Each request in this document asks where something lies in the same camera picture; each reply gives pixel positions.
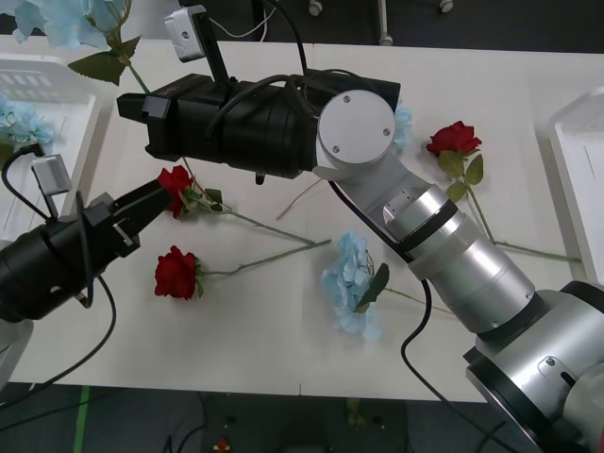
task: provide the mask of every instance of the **silver robotic arm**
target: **silver robotic arm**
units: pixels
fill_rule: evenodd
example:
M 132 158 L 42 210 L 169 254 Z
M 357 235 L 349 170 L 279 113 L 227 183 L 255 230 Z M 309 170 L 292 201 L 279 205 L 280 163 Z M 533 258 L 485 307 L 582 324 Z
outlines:
M 534 284 L 476 224 L 393 153 L 394 117 L 378 95 L 343 92 L 317 128 L 319 177 L 337 181 L 356 213 L 477 335 L 468 379 L 536 445 L 604 435 L 604 291 Z

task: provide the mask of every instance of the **black cable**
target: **black cable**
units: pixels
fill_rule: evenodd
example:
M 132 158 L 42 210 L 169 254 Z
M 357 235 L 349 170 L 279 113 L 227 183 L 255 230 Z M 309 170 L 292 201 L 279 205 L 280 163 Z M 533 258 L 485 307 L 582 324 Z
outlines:
M 82 193 L 80 191 L 75 193 L 75 209 L 77 211 L 79 237 L 82 242 L 82 250 L 84 250 L 84 271 L 86 273 L 86 286 L 88 288 L 87 308 L 89 308 L 94 299 L 94 275 L 92 270 L 91 249 L 88 246 L 88 232 L 86 231 L 86 224 L 84 222 L 84 200 L 82 200 Z
M 42 392 L 43 390 L 46 390 L 48 387 L 50 387 L 51 385 L 53 385 L 55 382 L 57 382 L 58 380 L 61 380 L 61 379 L 65 378 L 67 375 L 69 375 L 70 373 L 74 372 L 74 370 L 76 370 L 77 368 L 79 368 L 80 366 L 82 366 L 84 363 L 86 363 L 87 361 L 89 361 L 105 345 L 105 343 L 107 342 L 107 340 L 109 339 L 109 337 L 113 333 L 113 330 L 115 329 L 115 322 L 117 320 L 117 310 L 115 308 L 115 300 L 113 299 L 113 294 L 111 294 L 111 290 L 109 289 L 108 284 L 105 282 L 105 280 L 101 276 L 98 277 L 98 281 L 103 286 L 103 289 L 105 290 L 105 293 L 107 293 L 107 298 L 109 299 L 109 303 L 111 305 L 111 323 L 109 324 L 109 329 L 107 330 L 107 333 L 105 334 L 105 336 L 103 337 L 103 339 L 81 361 L 79 361 L 78 363 L 76 363 L 73 366 L 70 366 L 65 371 L 63 371 L 62 373 L 59 373 L 55 377 L 52 377 L 52 378 L 48 379 L 46 382 L 40 384 L 38 387 L 35 387 L 31 392 L 28 392 L 28 393 L 23 394 L 23 395 L 15 398 L 15 399 L 11 399 L 10 401 L 7 401 L 5 404 L 3 404 L 2 406 L 0 406 L 0 411 L 5 411 L 6 409 L 8 409 L 10 407 L 12 407 L 12 406 L 14 406 L 14 405 L 16 405 L 18 403 L 21 403 L 22 401 L 25 401 L 26 399 L 30 398 L 34 394 L 38 394 L 39 392 Z
M 285 22 L 287 22 L 287 25 L 292 30 L 292 33 L 294 34 L 295 38 L 295 43 L 298 46 L 298 53 L 300 54 L 300 62 L 302 63 L 302 74 L 305 76 L 306 72 L 309 70 L 309 67 L 306 62 L 306 52 L 304 51 L 304 44 L 302 43 L 302 38 L 300 38 L 300 33 L 294 25 L 294 21 L 292 21 L 292 18 L 287 13 L 285 8 L 279 4 L 278 0 L 264 0 L 264 2 L 273 5 L 273 7 L 275 7 L 277 11 L 281 13 L 283 19 L 285 19 Z
M 31 201 L 29 201 L 27 198 L 18 193 L 17 190 L 12 187 L 12 184 L 10 184 L 10 182 L 8 181 L 8 169 L 10 168 L 10 165 L 12 165 L 14 161 L 20 158 L 21 156 L 25 156 L 27 154 L 34 154 L 34 149 L 35 148 L 33 146 L 26 146 L 24 148 L 21 148 L 19 151 L 14 153 L 5 161 L 4 165 L 2 166 L 2 182 L 10 193 L 12 193 L 17 199 L 21 200 L 21 202 L 28 206 L 31 210 L 40 215 L 42 219 L 50 220 L 50 217 L 48 217 L 41 210 L 39 210 L 36 205 L 34 205 Z
M 253 85 L 250 85 L 242 92 L 239 92 L 235 97 L 233 97 L 230 101 L 228 101 L 218 113 L 211 119 L 210 124 L 206 127 L 206 140 L 211 140 L 218 126 L 223 122 L 227 114 L 240 102 L 242 102 L 246 97 L 251 96 L 255 92 L 259 91 L 264 87 L 268 87 L 269 85 L 276 82 L 287 82 L 291 79 L 290 75 L 271 75 L 270 77 L 266 77 L 263 80 L 260 80 Z
M 59 412 L 64 412 L 64 411 L 68 411 L 70 409 L 78 408 L 78 407 L 83 406 L 85 404 L 92 403 L 93 401 L 96 401 L 98 399 L 103 399 L 103 398 L 106 398 L 108 396 L 112 396 L 114 394 L 118 394 L 118 393 L 120 393 L 122 391 L 123 391 L 123 389 L 118 390 L 118 391 L 104 392 L 103 394 L 98 394 L 97 396 L 93 396 L 91 398 L 88 398 L 86 401 L 81 401 L 81 402 L 76 403 L 76 404 L 70 404 L 69 406 L 63 406 L 61 408 L 52 409 L 51 411 L 46 411 L 46 412 L 39 413 L 38 415 L 34 415 L 34 416 L 26 418 L 24 420 L 20 420 L 18 422 L 11 423 L 10 425 L 6 425 L 5 427 L 1 427 L 0 428 L 0 432 L 7 431 L 7 430 L 13 429 L 13 428 L 17 428 L 17 427 L 19 427 L 21 425 L 25 425 L 27 423 L 34 422 L 36 420 L 40 420 L 41 418 L 48 417 L 50 415 L 54 415 L 54 414 L 59 413 Z
M 204 413 L 204 423 L 202 423 L 200 426 L 193 428 L 191 431 L 189 431 L 185 437 L 182 439 L 182 442 L 180 443 L 180 446 L 178 447 L 178 450 L 176 451 L 176 453 L 182 453 L 182 450 L 185 447 L 185 444 L 189 441 L 189 439 L 191 439 L 191 437 L 198 431 L 201 431 L 203 428 L 205 428 L 208 425 L 208 412 L 206 411 L 206 403 L 204 401 L 204 398 L 201 396 L 201 394 L 199 392 L 197 392 L 197 396 L 199 397 L 199 401 L 201 402 L 201 407 Z
M 292 107 L 294 107 L 302 115 L 311 116 L 312 111 L 310 106 L 302 97 L 302 93 L 300 93 L 300 91 L 297 89 L 297 86 L 301 83 L 301 80 L 302 78 L 293 75 L 271 75 L 270 77 L 266 77 L 263 80 L 259 80 L 253 85 L 250 85 L 242 92 L 237 93 L 237 95 L 224 104 L 220 110 L 218 110 L 218 113 L 216 113 L 216 115 L 214 115 L 214 117 L 211 119 L 208 127 L 206 127 L 206 140 L 210 141 L 212 139 L 218 126 L 225 120 L 227 114 L 233 110 L 237 104 L 255 92 L 258 92 L 259 90 L 276 82 L 286 82 L 285 90 L 291 94 L 291 100 L 295 102 L 295 105 Z
M 351 71 L 346 71 L 346 69 L 324 69 L 323 71 L 319 71 L 317 73 L 314 73 L 310 77 L 307 77 L 307 83 L 304 85 L 304 99 L 306 99 L 306 101 L 309 104 L 312 105 L 312 103 L 309 101 L 309 95 L 308 95 L 309 83 L 311 83 L 312 80 L 315 77 L 320 76 L 321 74 L 326 74 L 326 73 L 342 73 L 342 74 L 346 74 L 347 76 L 354 77 L 357 80 L 360 80 L 362 83 L 366 84 L 372 92 L 374 92 L 375 94 L 379 95 L 379 91 L 376 88 L 376 86 L 373 83 L 371 83 L 369 80 L 366 80 L 366 79 L 362 78 L 358 74 L 355 74 L 355 73 L 353 73 Z
M 506 422 L 501 422 L 498 425 L 495 425 L 493 429 L 491 429 L 489 432 L 491 433 L 491 435 L 493 435 L 505 426 Z M 474 450 L 474 453 L 480 453 L 482 451 L 482 448 L 487 445 L 487 442 L 489 442 L 489 440 L 490 438 L 488 436 L 484 436 L 484 438 L 480 441 L 480 444 L 478 444 L 478 446 L 476 447 L 476 450 Z
M 470 424 L 472 427 L 474 427 L 475 429 L 477 429 L 478 431 L 480 431 L 482 434 L 484 434 L 488 439 L 492 440 L 493 442 L 499 444 L 500 446 L 502 446 L 503 448 L 505 448 L 506 450 L 510 451 L 511 453 L 518 453 L 517 450 L 515 450 L 514 448 L 512 448 L 511 446 L 507 445 L 506 443 L 504 443 L 503 441 L 500 441 L 499 439 L 497 439 L 491 432 L 489 432 L 487 429 L 477 425 L 471 418 L 469 418 L 467 415 L 465 415 L 463 412 L 458 411 L 452 404 L 451 402 L 446 399 L 442 394 L 439 393 L 438 390 L 436 390 L 416 369 L 415 367 L 413 367 L 413 365 L 411 365 L 411 362 L 409 361 L 409 359 L 407 358 L 407 347 L 411 344 L 411 342 L 417 338 L 419 336 L 420 333 L 422 333 L 422 331 L 424 330 L 424 328 L 426 328 L 426 326 L 428 325 L 428 321 L 430 319 L 430 315 L 432 313 L 432 294 L 430 292 L 430 288 L 428 286 L 428 283 L 425 280 L 420 280 L 420 283 L 422 284 L 422 287 L 424 288 L 424 294 L 426 295 L 426 311 L 424 312 L 424 317 L 422 318 L 422 322 L 419 324 L 419 326 L 417 327 L 416 330 L 414 330 L 411 335 L 409 337 L 407 337 L 407 339 L 403 342 L 403 344 L 400 346 L 400 355 L 403 358 L 403 361 L 405 362 L 405 364 L 407 365 L 407 367 L 411 370 L 411 372 L 415 375 L 416 378 L 418 378 L 422 384 L 424 384 L 433 394 L 435 394 L 441 401 L 443 401 L 445 403 L 445 405 L 450 408 L 453 412 L 455 412 L 459 417 L 461 417 L 463 420 L 465 420 L 468 424 Z

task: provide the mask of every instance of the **black floor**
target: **black floor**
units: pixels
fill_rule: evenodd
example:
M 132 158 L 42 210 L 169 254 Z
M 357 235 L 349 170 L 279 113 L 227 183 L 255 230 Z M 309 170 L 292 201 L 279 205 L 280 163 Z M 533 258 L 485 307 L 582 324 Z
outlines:
M 249 0 L 207 0 L 212 17 L 234 33 L 252 26 Z M 291 13 L 305 42 L 374 44 L 377 42 L 377 6 L 374 0 L 324 0 L 324 12 L 308 14 L 306 0 L 281 0 Z M 390 0 L 389 28 L 394 45 L 543 52 L 604 51 L 602 0 L 455 0 L 448 14 L 440 14 L 435 0 Z M 0 16 L 0 33 L 14 23 Z M 221 40 L 228 39 L 217 31 Z M 289 42 L 292 35 L 281 18 L 270 22 L 268 40 Z M 10 385 L 2 399 L 26 390 Z M 92 394 L 103 390 L 92 389 Z M 1 427 L 56 407 L 79 401 L 77 387 L 55 386 L 21 407 L 2 413 Z M 89 406 L 83 451 L 174 451 L 191 428 L 209 424 L 203 437 L 195 434 L 180 453 L 212 451 L 220 436 L 228 435 L 235 452 L 276 451 L 285 435 L 325 440 L 332 451 L 449 452 L 473 451 L 480 434 L 440 403 L 364 401 L 366 421 L 358 429 L 347 423 L 345 401 L 331 398 L 205 394 L 206 414 L 199 395 L 188 392 L 124 390 Z M 486 405 L 460 407 L 486 428 L 499 419 Z M 0 432 L 0 452 L 59 453 L 74 451 L 77 409 L 64 411 Z M 514 442 L 512 430 L 502 439 Z M 530 451 L 524 444 L 513 444 Z M 484 452 L 503 451 L 488 444 Z
M 10 385 L 11 398 L 28 386 Z M 362 400 L 364 423 L 351 426 L 341 398 L 246 394 L 199 394 L 154 390 L 92 389 L 102 395 L 88 407 L 82 448 L 74 449 L 78 409 L 0 432 L 0 451 L 62 453 L 178 453 L 187 433 L 197 431 L 180 453 L 210 453 L 223 437 L 234 453 L 285 453 L 284 445 L 323 445 L 299 453 L 471 452 L 482 436 L 440 403 Z M 55 386 L 0 415 L 0 427 L 43 411 L 76 404 L 79 387 Z M 500 421 L 486 404 L 456 404 L 490 429 Z M 519 451 L 533 451 L 511 427 L 497 433 Z M 483 453 L 501 453 L 487 444 Z
M 377 0 L 323 0 L 312 17 L 307 0 L 280 0 L 305 42 L 375 44 Z M 250 0 L 201 1 L 212 18 L 235 34 L 253 26 Z M 455 0 L 451 12 L 438 0 L 387 0 L 394 45 L 537 52 L 604 52 L 602 0 Z M 0 33 L 14 23 L 0 16 Z M 221 40 L 229 36 L 217 31 Z M 290 42 L 292 34 L 277 15 L 267 41 Z

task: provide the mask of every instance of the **flower stem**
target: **flower stem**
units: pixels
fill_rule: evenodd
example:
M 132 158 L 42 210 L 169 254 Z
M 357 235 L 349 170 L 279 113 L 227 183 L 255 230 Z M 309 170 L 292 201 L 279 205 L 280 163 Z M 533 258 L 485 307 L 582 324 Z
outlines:
M 197 181 L 197 177 L 193 173 L 193 169 L 191 168 L 191 165 L 189 165 L 189 161 L 187 160 L 187 158 L 185 158 L 183 156 L 182 161 L 185 162 L 185 167 L 187 167 L 187 171 L 189 172 L 189 175 L 191 175 L 191 177 L 193 178 L 193 184 L 197 187 L 197 189 L 199 189 L 199 192 L 201 192 L 206 198 L 210 199 L 210 197 L 208 196 L 206 191 L 204 191 L 204 188 L 201 187 L 201 184 L 199 184 L 199 182 Z
M 533 255 L 538 255 L 540 257 L 550 258 L 551 260 L 581 262 L 580 258 L 566 257 L 565 255 L 558 255 L 556 253 L 540 252 L 539 250 L 533 250 L 532 248 L 523 247 L 521 245 L 514 245 L 513 243 L 506 243 L 504 241 L 493 241 L 493 243 L 502 247 L 513 248 L 515 250 L 521 250 L 523 252 L 528 252 Z
M 470 187 L 470 184 L 468 184 L 467 182 L 465 183 L 465 185 L 468 188 L 468 192 L 470 193 L 470 196 L 472 196 L 472 200 L 474 201 L 474 206 L 476 206 L 476 209 L 478 210 L 478 214 L 480 215 L 480 220 L 482 220 L 482 224 L 484 225 L 485 229 L 487 230 L 487 234 L 489 236 L 489 239 L 495 245 L 500 245 L 502 247 L 512 248 L 514 250 L 520 250 L 522 252 L 531 253 L 531 254 L 536 255 L 538 257 L 549 258 L 551 260 L 581 262 L 581 260 L 579 258 L 566 257 L 565 255 L 558 255 L 556 253 L 541 252 L 539 250 L 534 250 L 532 248 L 523 247 L 521 245 L 515 245 L 513 243 L 506 243 L 505 241 L 496 241 L 495 238 L 493 237 L 493 233 L 491 232 L 491 229 L 489 229 L 489 226 L 487 224 L 487 220 L 485 219 L 484 213 L 482 212 L 482 209 L 480 208 L 480 205 L 478 204 L 478 199 L 476 198 L 476 195 L 474 194 L 474 191 L 472 190 L 472 187 Z
M 313 184 L 311 184 L 309 187 L 307 187 L 304 191 L 302 191 L 296 198 L 294 198 L 292 203 L 290 203 L 288 205 L 288 207 L 283 212 L 280 213 L 280 215 L 275 220 L 280 220 L 281 217 L 283 217 L 285 214 L 287 214 L 289 212 L 289 210 L 294 206 L 295 202 L 298 201 L 304 193 L 308 192 L 310 189 L 312 189 L 314 186 L 316 186 L 322 180 L 323 179 L 319 179 L 319 180 L 315 181 Z
M 296 239 L 297 241 L 300 241 L 301 243 L 307 243 L 309 245 L 316 244 L 315 241 L 311 241 L 310 239 L 306 239 L 301 236 L 296 236 L 295 234 L 288 233 L 287 231 L 283 231 L 282 229 L 277 229 L 277 228 L 273 228 L 272 226 L 265 225 L 261 222 L 258 222 L 257 220 L 250 219 L 249 217 L 246 217 L 246 216 L 240 214 L 239 212 L 235 212 L 234 210 L 223 210 L 223 211 L 218 211 L 218 212 L 210 210 L 209 213 L 212 215 L 233 215 L 237 218 L 245 220 L 246 222 L 249 222 L 252 225 L 255 225 L 256 227 L 268 229 L 269 231 L 273 231 L 274 233 L 281 234 L 283 236 L 287 236 L 288 238 Z
M 487 224 L 487 219 L 484 217 L 484 213 L 482 212 L 482 209 L 480 208 L 480 204 L 478 203 L 478 199 L 476 198 L 476 194 L 474 193 L 472 186 L 465 181 L 464 181 L 464 184 L 465 184 L 465 187 L 467 187 L 467 189 L 468 189 L 468 193 L 470 193 L 470 196 L 472 197 L 472 201 L 474 201 L 474 206 L 476 206 L 478 215 L 480 216 L 480 220 L 482 221 L 482 224 L 484 225 L 484 229 L 487 230 L 487 236 L 489 236 L 489 239 L 491 240 L 491 242 L 494 243 L 495 238 L 493 237 L 493 233 L 491 232 L 491 229 L 489 228 L 489 224 Z
M 129 59 L 125 59 L 125 62 L 126 62 L 126 66 L 130 70 L 130 72 L 132 73 L 132 75 L 134 76 L 134 78 L 136 78 L 136 81 L 139 82 L 139 85 L 141 85 L 141 88 L 143 89 L 144 93 L 145 94 L 151 93 L 149 91 L 149 89 L 147 88 L 147 86 L 144 84 L 143 79 L 141 78 L 141 76 L 139 75 L 139 73 L 137 73 L 136 69 L 134 69 L 134 66 L 132 66 L 132 63 L 130 62 L 130 60 Z
M 327 245 L 330 242 L 331 242 L 331 239 L 327 239 L 325 241 L 321 241 L 320 243 L 311 243 L 309 245 L 304 245 L 303 247 L 298 247 L 298 248 L 295 248 L 294 250 L 290 250 L 289 252 L 280 253 L 279 255 L 274 255 L 273 257 L 266 258 L 264 260 L 254 261 L 254 262 L 250 262 L 248 264 L 240 264 L 240 266 L 233 271 L 204 272 L 204 277 L 206 277 L 206 276 L 232 276 L 233 274 L 237 274 L 238 272 L 242 271 L 243 269 L 247 269 L 249 267 L 254 267 L 254 266 L 259 266 L 266 262 L 280 260 L 281 258 L 289 257 L 290 255 L 293 255 L 294 253 L 303 252 L 305 250 L 311 250 L 312 248 L 321 247 L 323 245 Z
M 398 295 L 402 295 L 403 297 L 407 297 L 409 300 L 412 300 L 413 302 L 417 302 L 418 304 L 422 304 L 422 305 L 426 305 L 426 302 L 424 302 L 423 300 L 420 299 L 416 299 L 415 297 L 413 297 L 412 295 L 408 295 L 405 293 L 402 293 L 400 291 L 397 290 L 393 290 L 392 288 L 385 288 L 384 291 L 387 291 L 389 293 L 393 293 L 393 294 L 398 294 Z M 447 313 L 447 314 L 451 314 L 453 316 L 455 316 L 451 311 L 449 310 L 445 310 L 445 309 L 441 309 L 439 307 L 434 307 L 432 306 L 433 309 L 438 310 L 438 311 L 442 311 L 443 313 Z

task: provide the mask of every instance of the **artificial flower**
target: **artificial flower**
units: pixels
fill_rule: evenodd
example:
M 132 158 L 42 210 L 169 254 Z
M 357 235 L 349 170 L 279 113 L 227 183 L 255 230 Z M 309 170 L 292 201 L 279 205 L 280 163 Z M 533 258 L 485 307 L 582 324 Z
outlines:
M 428 143 L 426 148 L 435 156 L 439 156 L 442 151 L 454 151 L 467 156 L 482 144 L 482 141 L 474 136 L 474 128 L 466 126 L 461 121 L 442 128 L 430 138 L 432 143 Z
M 365 313 L 355 312 L 372 278 L 367 240 L 358 238 L 354 231 L 346 231 L 338 241 L 338 252 L 340 257 L 321 276 L 338 317 L 335 327 L 378 338 L 380 331 L 373 326 L 376 316 L 372 308 Z
M 411 128 L 411 110 L 399 105 L 396 107 L 394 112 L 394 124 L 396 132 L 394 133 L 394 151 L 396 154 L 400 154 L 405 146 L 411 143 L 411 139 L 408 137 L 409 129 Z
M 193 185 L 194 180 L 185 167 L 178 165 L 172 169 L 172 173 L 165 168 L 162 169 L 158 176 L 158 181 L 172 196 L 172 203 L 168 207 L 168 210 L 172 212 L 173 217 L 176 219 L 182 213 L 184 207 L 180 196 L 185 193 L 188 187 Z
M 183 255 L 173 245 L 170 253 L 158 258 L 155 270 L 155 295 L 170 295 L 178 299 L 191 299 L 195 294 L 197 259 L 193 253 Z
M 27 102 L 13 102 L 0 94 L 0 135 L 13 143 L 50 143 L 55 129 Z
M 87 44 L 106 50 L 105 33 L 109 35 L 118 25 L 116 14 L 124 17 L 126 0 L 8 0 L 0 13 L 15 16 L 13 36 L 18 42 L 38 28 L 54 47 L 75 49 Z

